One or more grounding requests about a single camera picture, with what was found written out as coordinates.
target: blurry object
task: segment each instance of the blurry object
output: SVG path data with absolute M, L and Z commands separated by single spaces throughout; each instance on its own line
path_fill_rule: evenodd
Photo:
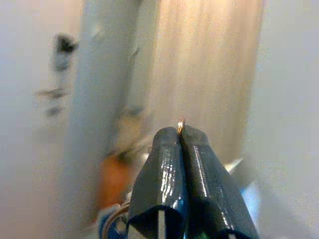
M 125 200 L 125 192 L 132 183 L 132 170 L 127 160 L 121 160 L 118 155 L 106 157 L 101 165 L 100 209 Z
M 56 53 L 55 53 L 55 70 L 64 71 L 71 64 L 72 52 L 77 49 L 76 43 L 72 37 L 66 34 L 59 34 L 56 40 Z
M 117 123 L 115 149 L 102 163 L 100 208 L 121 203 L 145 162 L 150 117 L 141 109 L 125 108 Z

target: wire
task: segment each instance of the wire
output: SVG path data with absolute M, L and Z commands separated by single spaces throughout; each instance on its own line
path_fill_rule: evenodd
M 124 203 L 118 210 L 109 216 L 102 228 L 102 239 L 108 239 L 110 226 L 119 216 L 121 216 L 123 213 L 126 213 L 129 210 L 129 207 L 130 202 Z

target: white wall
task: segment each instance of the white wall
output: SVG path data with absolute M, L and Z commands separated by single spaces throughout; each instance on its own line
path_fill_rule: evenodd
M 65 139 L 60 225 L 77 231 L 95 216 L 99 166 L 112 144 L 115 119 L 125 104 L 128 55 L 138 0 L 88 0 L 80 38 L 78 78 Z M 92 32 L 100 26 L 100 37 Z
M 264 238 L 319 235 L 317 1 L 266 1 L 247 150 Z
M 0 3 L 0 238 L 49 238 L 48 205 L 56 203 L 57 158 L 51 153 L 61 147 L 40 133 L 43 119 L 37 117 L 44 115 L 33 111 L 33 93 L 54 87 L 53 37 L 76 37 L 81 7 L 80 0 Z

